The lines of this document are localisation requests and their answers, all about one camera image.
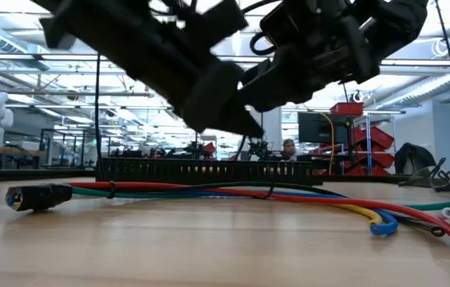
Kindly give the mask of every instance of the yellow wire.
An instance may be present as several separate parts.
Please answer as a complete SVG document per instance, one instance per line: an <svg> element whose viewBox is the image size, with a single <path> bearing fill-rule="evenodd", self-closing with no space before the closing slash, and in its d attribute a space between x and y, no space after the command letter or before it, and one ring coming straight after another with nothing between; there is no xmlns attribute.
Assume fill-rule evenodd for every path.
<svg viewBox="0 0 450 287"><path fill-rule="evenodd" d="M338 207L338 208L342 208L344 210L349 210L361 215L364 215L368 218L370 218L369 220L369 226L371 226L372 224L382 224L383 223L383 218L381 218L381 216L373 210L367 209L367 208L363 208L363 207L359 207L359 206L352 206L352 205L347 205L347 204L333 204L330 206L334 206L334 207Z"/></svg>
<svg viewBox="0 0 450 287"><path fill-rule="evenodd" d="M330 158L330 168L328 170L328 174L331 175L331 168L334 165L334 156L335 156L335 131L334 131L334 123L330 120L330 118L322 112L319 112L322 116L324 116L328 122L330 122L331 127L331 158Z"/></svg>

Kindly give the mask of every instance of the wooden table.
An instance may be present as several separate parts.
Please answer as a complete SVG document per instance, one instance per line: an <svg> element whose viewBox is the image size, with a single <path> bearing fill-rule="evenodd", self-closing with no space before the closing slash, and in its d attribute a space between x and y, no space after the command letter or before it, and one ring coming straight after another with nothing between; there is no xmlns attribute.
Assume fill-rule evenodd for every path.
<svg viewBox="0 0 450 287"><path fill-rule="evenodd" d="M6 207L9 185L31 183L0 183L0 286L450 286L450 238L405 226L375 238L366 218L333 207L254 199L72 200L40 214ZM383 184L324 187L390 202L450 199Z"/></svg>

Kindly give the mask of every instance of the red cable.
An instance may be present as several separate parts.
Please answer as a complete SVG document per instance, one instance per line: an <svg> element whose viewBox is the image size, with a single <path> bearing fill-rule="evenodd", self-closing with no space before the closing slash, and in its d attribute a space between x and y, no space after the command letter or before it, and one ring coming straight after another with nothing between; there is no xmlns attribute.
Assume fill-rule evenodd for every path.
<svg viewBox="0 0 450 287"><path fill-rule="evenodd" d="M181 184L171 184L171 183L115 183L116 188L153 188L153 187L187 187ZM70 183L73 187L82 187L82 188L90 188L90 189L106 189L110 187L110 183ZM250 196L250 197L262 197L265 195L265 192L262 191L245 191L238 189L228 189L228 188L211 188L206 189L207 191L221 192L229 195L242 195L242 196ZM384 210L391 210L395 212L399 212L402 214L407 214L409 216L413 216L414 218L418 218L424 220L426 222L430 222L432 224L438 225L445 231L448 236L450 236L450 223L441 220L435 216L427 214L420 210L415 210L413 208L409 208L406 206L401 206L392 203L386 202L377 202L368 199L324 199L324 198L307 198L300 196L288 196L288 195L272 195L271 198L289 201L289 202L318 202L325 204L349 204L354 206L363 206L367 208L377 208Z"/></svg>

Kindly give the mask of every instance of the cable connector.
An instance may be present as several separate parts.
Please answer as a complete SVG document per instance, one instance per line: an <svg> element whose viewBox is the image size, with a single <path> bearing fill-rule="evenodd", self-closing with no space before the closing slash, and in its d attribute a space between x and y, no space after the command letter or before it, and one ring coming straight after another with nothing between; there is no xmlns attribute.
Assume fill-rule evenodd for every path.
<svg viewBox="0 0 450 287"><path fill-rule="evenodd" d="M16 211L47 210L73 197L73 188L65 184L40 184L9 187L5 196L8 207Z"/></svg>

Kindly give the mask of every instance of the computer monitor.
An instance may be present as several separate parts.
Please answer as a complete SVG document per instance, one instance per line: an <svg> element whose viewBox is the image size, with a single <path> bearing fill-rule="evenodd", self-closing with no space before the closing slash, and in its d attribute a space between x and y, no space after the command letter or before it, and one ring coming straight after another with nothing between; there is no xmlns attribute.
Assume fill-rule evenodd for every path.
<svg viewBox="0 0 450 287"><path fill-rule="evenodd" d="M345 123L349 117L330 114L327 116L334 123L334 142L347 144L349 133ZM298 113L298 141L300 143L331 143L330 122L318 113Z"/></svg>

